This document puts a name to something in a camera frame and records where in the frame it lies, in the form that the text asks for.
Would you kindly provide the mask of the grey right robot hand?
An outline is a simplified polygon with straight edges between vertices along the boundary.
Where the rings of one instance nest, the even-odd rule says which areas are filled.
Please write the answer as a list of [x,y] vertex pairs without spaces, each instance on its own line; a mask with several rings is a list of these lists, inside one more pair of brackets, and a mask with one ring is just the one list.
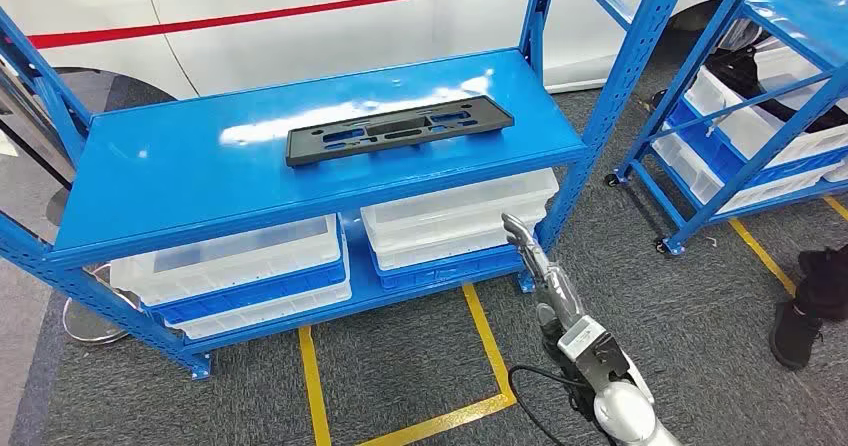
[[571,329],[586,315],[585,308],[564,270],[551,261],[531,230],[516,216],[502,213],[507,241],[516,247],[531,275],[536,291],[562,325]]

